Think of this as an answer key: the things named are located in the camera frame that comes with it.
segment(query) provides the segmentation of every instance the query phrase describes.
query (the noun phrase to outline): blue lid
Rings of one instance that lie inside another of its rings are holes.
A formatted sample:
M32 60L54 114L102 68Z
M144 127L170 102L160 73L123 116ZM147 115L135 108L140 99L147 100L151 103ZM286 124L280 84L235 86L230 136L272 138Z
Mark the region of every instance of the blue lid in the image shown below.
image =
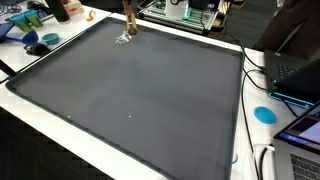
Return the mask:
M23 14L18 14L18 15L14 15L14 16L11 16L10 17L10 20L11 21L19 21L21 19L25 19L24 15Z
M254 115L260 122L264 124L273 124L276 121L276 116L274 113L266 107L256 107L254 109Z
M23 14L24 14L25 16L31 16L31 15L37 14L37 11L35 11L35 10L28 10L28 11L25 11Z

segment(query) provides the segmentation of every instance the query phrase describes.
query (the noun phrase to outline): floor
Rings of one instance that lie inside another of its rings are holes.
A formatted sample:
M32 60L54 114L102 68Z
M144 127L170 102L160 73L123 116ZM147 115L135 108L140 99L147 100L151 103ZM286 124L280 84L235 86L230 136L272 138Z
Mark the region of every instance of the floor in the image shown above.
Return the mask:
M227 27L222 33L227 30L243 46L251 48L272 20L275 11L275 0L247 0L241 9L232 8ZM226 36L223 41L235 43L229 36Z

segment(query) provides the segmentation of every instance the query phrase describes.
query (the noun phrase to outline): gray rubber mat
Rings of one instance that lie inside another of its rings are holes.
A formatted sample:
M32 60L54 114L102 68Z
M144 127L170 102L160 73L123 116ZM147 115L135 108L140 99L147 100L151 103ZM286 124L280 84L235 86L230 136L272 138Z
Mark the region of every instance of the gray rubber mat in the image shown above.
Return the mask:
M116 45L123 30L107 18L7 87L168 178L229 179L241 54L142 26Z

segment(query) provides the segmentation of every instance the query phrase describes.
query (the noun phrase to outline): white table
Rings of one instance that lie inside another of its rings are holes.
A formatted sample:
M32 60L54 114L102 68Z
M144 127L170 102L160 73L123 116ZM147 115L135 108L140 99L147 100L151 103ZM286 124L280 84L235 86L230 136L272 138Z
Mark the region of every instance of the white table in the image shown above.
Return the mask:
M125 16L119 14L112 14L111 17L125 20ZM150 22L137 20L137 24L190 39L203 41L216 46L241 51L240 47L236 45ZM264 65L263 53L249 49L246 51L253 61L259 65ZM254 69L254 66L249 63L245 63L245 68ZM265 79L262 75L252 73L251 76L259 85L265 86ZM294 119L281 102L270 99L267 97L266 93L257 90L249 81L246 81L245 84L244 97L253 144L270 143L272 141L272 135ZM45 112L20 97L17 97L9 92L5 88L4 84L0 86L0 106L114 179L166 179L158 172L96 139L90 134L83 132L64 120ZM273 110L278 119L277 123L274 125L264 125L257 121L253 115L253 110L256 106L266 106ZM241 105L239 106L234 152L238 155L239 160L232 167L231 179L255 179ZM266 175L265 179L274 179L273 162L268 155L269 154L267 154L264 166L264 174Z
M23 9L27 9L27 2L19 3L19 6ZM44 26L41 28L35 28L36 32L39 35L39 40L42 36L48 33L58 33L60 37L60 42L56 45L50 46L50 49L55 49L61 44L73 39L77 35L81 34L86 29L90 28L97 22L109 16L111 13L102 11L99 9L94 9L90 7L84 7L85 13L71 16L71 22L66 25L60 25L57 20L53 17L45 22ZM96 12L96 17L93 21L88 22L86 18L91 10ZM4 23L4 19L9 18L12 14L8 14L0 17L0 23ZM8 37L22 38L25 35L18 27L13 27L11 31L7 34ZM0 44L0 59L9 65L13 70L19 71L30 63L39 59L38 56L31 56L26 54L26 51L23 49L25 45L13 41L5 41ZM7 78L7 75L0 71L0 81Z

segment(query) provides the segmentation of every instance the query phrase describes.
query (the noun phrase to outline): laptop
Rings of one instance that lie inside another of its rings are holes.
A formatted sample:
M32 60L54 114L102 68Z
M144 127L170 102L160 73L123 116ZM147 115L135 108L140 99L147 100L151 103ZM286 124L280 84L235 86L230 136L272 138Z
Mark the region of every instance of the laptop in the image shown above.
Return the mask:
M274 137L279 180L320 180L320 101Z
M306 60L266 51L267 90L271 98L303 108L320 99L320 59Z

